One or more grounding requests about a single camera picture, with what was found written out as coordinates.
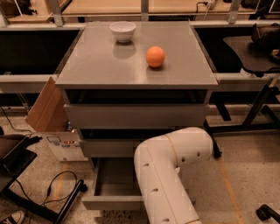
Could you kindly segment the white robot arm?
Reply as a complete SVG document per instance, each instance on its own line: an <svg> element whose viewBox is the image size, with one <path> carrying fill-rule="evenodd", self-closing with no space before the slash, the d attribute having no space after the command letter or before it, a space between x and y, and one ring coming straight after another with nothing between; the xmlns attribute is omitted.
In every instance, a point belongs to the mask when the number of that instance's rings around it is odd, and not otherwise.
<svg viewBox="0 0 280 224"><path fill-rule="evenodd" d="M213 152L201 128L179 129L141 142L134 154L136 178L150 224L202 224L177 169L195 169Z"/></svg>

